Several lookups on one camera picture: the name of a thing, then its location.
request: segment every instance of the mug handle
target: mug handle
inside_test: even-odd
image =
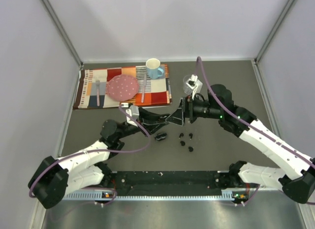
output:
[[[158,75],[157,75],[158,77],[161,77],[164,75],[164,70],[161,67],[159,67],[157,71],[158,71]]]

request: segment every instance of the fork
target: fork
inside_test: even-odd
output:
[[[97,78],[95,83],[96,83],[96,102],[97,102],[97,106],[99,107],[99,85],[100,85],[100,80]]]

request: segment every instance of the cable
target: cable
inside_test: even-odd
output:
[[[205,98],[204,98],[204,96],[203,96],[202,94],[200,94],[200,93],[195,94],[195,96],[199,96],[199,97],[202,98],[202,101],[206,101]]]
[[[65,160],[68,160],[68,159],[71,159],[73,157],[76,157],[76,156],[79,156],[79,155],[82,155],[82,154],[85,154],[85,153],[94,153],[94,152],[112,152],[112,153],[125,153],[125,154],[131,154],[131,153],[137,153],[137,152],[140,152],[140,151],[143,151],[145,150],[146,148],[148,148],[151,144],[151,138],[150,138],[150,134],[149,132],[140,124],[137,122],[136,119],[134,119],[133,117],[131,117],[129,114],[127,114],[121,106],[118,107],[118,109],[124,113],[127,117],[129,117],[132,121],[134,121],[137,126],[146,134],[146,136],[148,137],[149,141],[148,143],[140,148],[140,149],[136,149],[136,150],[130,150],[130,151],[120,151],[120,150],[111,150],[111,149],[95,149],[95,150],[88,150],[88,151],[85,151],[85,152],[79,152],[79,153],[75,153],[75,154],[72,154],[72,155],[68,155],[62,159],[58,159],[57,161],[55,161],[53,164],[51,164],[49,167],[47,167],[33,182],[33,184],[31,185],[30,187],[30,191],[29,191],[29,196],[31,198],[35,198],[35,196],[33,196],[33,190],[35,188],[35,185],[39,182],[39,180],[50,170],[52,169],[54,166],[56,166],[57,164],[65,161]]]
[[[268,138],[269,140],[271,140],[272,142],[278,144],[279,146],[281,146],[283,149],[287,150],[288,152],[290,152],[291,154],[299,157],[300,159],[302,159],[304,162],[306,162],[308,165],[310,165],[312,168],[315,169],[315,165],[310,162],[308,159],[304,158],[303,156],[301,156],[300,154],[296,153],[295,151],[291,150],[290,148],[286,147],[285,145],[282,145],[282,143],[280,142],[277,142],[276,139],[274,139],[273,137],[269,136],[268,134],[266,134],[265,132],[259,130],[258,128],[252,126],[251,124],[249,124],[248,122],[246,122],[245,120],[243,120],[242,118],[238,118],[238,116],[236,116],[234,113],[232,113],[230,110],[228,110],[224,104],[218,99],[218,97],[216,96],[215,92],[212,90],[211,88],[211,85],[209,84],[209,81],[208,81],[208,78],[207,78],[207,75],[206,75],[206,72],[204,70],[204,67],[203,67],[203,63],[202,63],[202,60],[201,60],[201,57],[197,57],[197,61],[196,61],[198,64],[200,64],[200,67],[201,67],[201,72],[203,74],[203,78],[205,79],[205,82],[206,82],[206,85],[207,85],[207,88],[208,90],[210,91],[211,95],[213,96],[213,98],[215,99],[215,101],[217,102],[217,104],[227,113],[229,114],[231,117],[239,120],[241,123],[243,123],[244,125],[248,126],[249,128],[252,128],[253,130],[255,130],[256,132],[260,133],[261,135],[263,135],[264,137]],[[255,195],[256,195],[256,191],[254,192],[254,194],[250,197],[250,199],[246,202],[248,203]],[[315,205],[315,202],[307,202],[306,204],[309,204],[309,205]]]
[[[112,191],[114,193],[112,199],[110,201],[107,201],[106,203],[103,204],[108,206],[109,204],[111,204],[112,202],[114,202],[115,198],[117,197],[117,191],[114,190],[114,189],[111,189],[111,188],[89,188],[89,187],[86,187],[86,188],[83,188],[85,190],[104,190],[104,191]],[[52,221],[53,223],[57,223],[59,221],[61,221],[63,218],[65,218],[66,216],[68,216],[71,212],[73,212],[75,209],[83,206],[83,205],[86,205],[86,204],[98,204],[97,202],[91,202],[91,201],[88,201],[88,202],[83,202],[73,208],[71,208],[69,211],[67,211],[64,215],[62,215],[60,218],[58,219],[55,219],[54,216],[53,216],[53,213],[52,211],[49,212],[49,218],[50,218],[50,221]]]

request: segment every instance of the knife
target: knife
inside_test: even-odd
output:
[[[143,85],[142,85],[142,97],[141,97],[141,102],[144,102],[144,92],[146,90],[146,85],[147,85],[147,73],[146,71],[144,72],[144,78],[143,78]]]

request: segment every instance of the clear glass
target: clear glass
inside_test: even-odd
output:
[[[186,76],[183,78],[184,92],[185,92],[185,94],[187,94],[187,95],[191,95],[191,93],[192,93],[192,89],[186,84],[187,81],[189,80],[189,78],[191,78],[191,75],[186,75]]]

